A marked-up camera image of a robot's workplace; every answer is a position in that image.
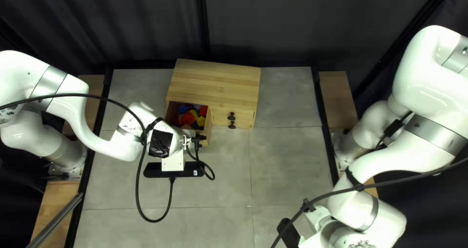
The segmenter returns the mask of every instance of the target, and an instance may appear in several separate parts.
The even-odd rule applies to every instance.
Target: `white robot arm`
[[[354,179],[365,183],[392,170],[426,173],[453,161],[468,142],[467,48],[467,38],[440,26],[426,27],[413,37],[389,101],[369,107],[336,146],[337,157],[350,166],[334,191],[352,187]],[[373,151],[383,130],[408,110],[414,116],[388,148]],[[331,196],[328,209],[317,207],[306,218],[318,233],[302,237],[300,248],[390,248],[406,227],[399,210],[364,191]]]
[[[0,52],[0,87],[4,90],[0,105],[48,94],[88,94],[88,85],[49,64],[24,53]],[[84,161],[83,150],[51,127],[43,126],[37,109],[67,120],[75,135],[88,148],[123,161],[133,161],[141,153],[140,141],[143,132],[137,120],[128,112],[121,119],[110,141],[96,136],[85,121],[86,97],[57,97],[31,102],[28,105],[9,107],[0,112],[0,135],[9,147],[24,149],[53,161],[63,168],[76,168]],[[156,117],[144,103],[132,103],[129,108],[143,122],[144,126],[154,123],[148,133],[150,145],[152,132],[170,133],[167,152],[155,156],[164,158],[168,171],[183,170],[182,150],[195,137],[192,130],[180,130]]]

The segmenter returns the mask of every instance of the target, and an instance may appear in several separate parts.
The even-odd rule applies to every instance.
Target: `black cable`
[[[202,170],[203,174],[205,174],[205,176],[206,176],[209,180],[214,180],[214,179],[216,178],[216,176],[214,175],[213,169],[211,169],[211,167],[210,167],[207,163],[201,161],[201,160],[198,158],[198,149],[197,149],[198,146],[195,146],[195,157],[192,155],[192,153],[190,153],[189,145],[187,145],[186,147],[187,147],[187,153],[189,154],[189,156],[190,156],[192,159],[194,159],[194,160],[198,163],[198,166],[199,166],[200,169]],[[209,175],[208,175],[208,173],[205,171],[205,167],[207,167],[207,168],[210,170],[212,176],[209,176]]]
[[[387,137],[386,135],[383,135],[382,138],[377,142],[377,145],[374,147],[374,151],[377,150],[377,148],[380,146],[380,144],[383,142],[383,140]]]
[[[403,126],[403,125],[404,125],[404,124],[402,124],[403,121],[404,121],[408,116],[410,116],[412,113],[413,113],[412,111],[408,111],[400,120],[395,120],[395,121],[401,123],[401,126]],[[393,131],[393,133],[391,133],[391,135],[387,135],[387,134],[386,134],[387,129],[385,129],[382,138],[380,138],[380,140],[379,140],[379,141],[377,142],[377,144],[375,145],[374,151],[377,150],[377,148],[378,148],[378,147],[380,146],[380,144],[383,142],[383,140],[385,139],[385,137],[391,137],[391,136],[394,134],[394,132],[396,132],[396,129],[395,129],[395,130]]]
[[[12,102],[12,103],[0,106],[0,111],[3,110],[3,109],[9,108],[9,107],[17,106],[17,105],[28,103],[28,102],[34,102],[34,101],[38,101],[38,100],[49,99],[49,98],[58,98],[58,97],[86,97],[86,98],[99,99],[99,100],[102,100],[102,101],[113,103],[113,104],[125,109],[133,117],[135,117],[135,119],[138,121],[138,124],[141,126],[141,130],[142,130],[141,143],[143,144],[143,151],[141,153],[140,161],[138,163],[137,177],[136,177],[136,182],[135,182],[135,201],[137,203],[138,213],[141,215],[141,217],[144,220],[146,220],[148,222],[153,222],[154,223],[154,222],[159,222],[162,219],[164,219],[164,217],[166,217],[166,215],[167,215],[167,213],[169,211],[170,205],[171,205],[172,187],[173,187],[174,180],[173,180],[173,178],[171,178],[169,201],[168,201],[168,204],[167,204],[166,212],[159,219],[152,220],[152,219],[149,219],[148,217],[146,217],[144,215],[142,209],[141,209],[141,206],[140,206],[139,179],[140,179],[140,173],[141,173],[141,166],[143,164],[143,158],[145,157],[145,152],[146,152],[146,136],[147,136],[148,130],[146,130],[143,122],[138,118],[138,116],[134,112],[132,112],[132,110],[130,110],[128,107],[126,107],[123,104],[121,104],[120,102],[114,101],[112,99],[105,98],[105,97],[102,97],[102,96],[92,95],[92,94],[85,94],[85,93],[56,93],[56,94],[43,95],[43,96],[38,96],[38,97],[34,97],[34,98],[28,98],[28,99],[23,99],[23,100],[20,100],[20,101]]]
[[[396,184],[400,184],[400,183],[404,183],[404,182],[408,182],[408,181],[412,181],[412,180],[416,180],[416,179],[422,179],[422,178],[425,178],[425,177],[429,177],[429,176],[432,176],[432,175],[435,175],[435,174],[439,174],[441,172],[444,172],[446,170],[449,170],[453,167],[456,167],[464,162],[466,162],[468,160],[468,157],[458,161],[457,163],[454,163],[454,164],[451,164],[451,165],[448,165],[448,166],[445,166],[445,167],[441,167],[441,168],[438,168],[434,171],[431,171],[431,172],[427,172],[427,173],[423,173],[423,174],[418,174],[418,175],[414,175],[414,176],[411,176],[411,177],[408,177],[408,178],[402,178],[402,179],[393,179],[393,180],[389,180],[389,181],[384,181],[384,182],[379,182],[379,183],[375,183],[375,184],[369,184],[369,185],[362,185],[362,188],[366,189],[366,188],[377,188],[377,187],[383,187],[383,186],[389,186],[389,185],[396,185]],[[346,193],[346,192],[350,192],[350,191],[355,191],[356,189],[355,188],[345,188],[345,189],[342,189],[342,190],[337,190],[337,191],[332,191],[332,192],[328,192],[326,194],[323,194],[319,197],[316,197],[314,198],[313,200],[309,201],[308,203],[305,203],[304,205],[302,205],[301,209],[299,209],[299,211],[292,217],[292,219],[284,226],[283,230],[281,231],[281,233],[278,234],[278,237],[276,237],[275,241],[273,242],[271,248],[274,248],[279,240],[281,239],[281,237],[284,235],[284,233],[286,232],[286,230],[293,224],[294,221],[297,220],[297,218],[307,209],[310,209],[312,208],[312,205],[324,198],[328,198],[330,196],[333,196],[333,195],[337,195],[337,194],[341,194],[341,193]]]

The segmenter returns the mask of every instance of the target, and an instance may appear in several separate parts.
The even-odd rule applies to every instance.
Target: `closed drawer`
[[[213,124],[228,126],[231,121],[227,118],[231,116],[231,112],[234,113],[235,121],[234,125],[242,128],[253,128],[255,121],[255,111],[237,110],[229,108],[211,107],[213,114]]]

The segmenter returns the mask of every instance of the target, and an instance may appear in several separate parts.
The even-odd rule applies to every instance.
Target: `yellow block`
[[[202,126],[205,126],[205,121],[206,121],[206,118],[204,118],[203,116],[200,116],[196,120],[196,123],[198,124],[198,126],[202,127]]]
[[[198,119],[198,114],[195,110],[190,110],[189,112],[193,115],[193,117],[195,117],[195,119]]]

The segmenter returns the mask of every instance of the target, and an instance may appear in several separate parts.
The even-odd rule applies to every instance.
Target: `cable clip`
[[[362,183],[360,183],[352,174],[352,172],[350,171],[350,168],[347,167],[344,171],[344,173],[346,173],[346,177],[348,178],[349,182],[351,182],[352,184],[352,188],[354,190],[357,190],[359,192],[363,191],[364,190],[364,185]]]

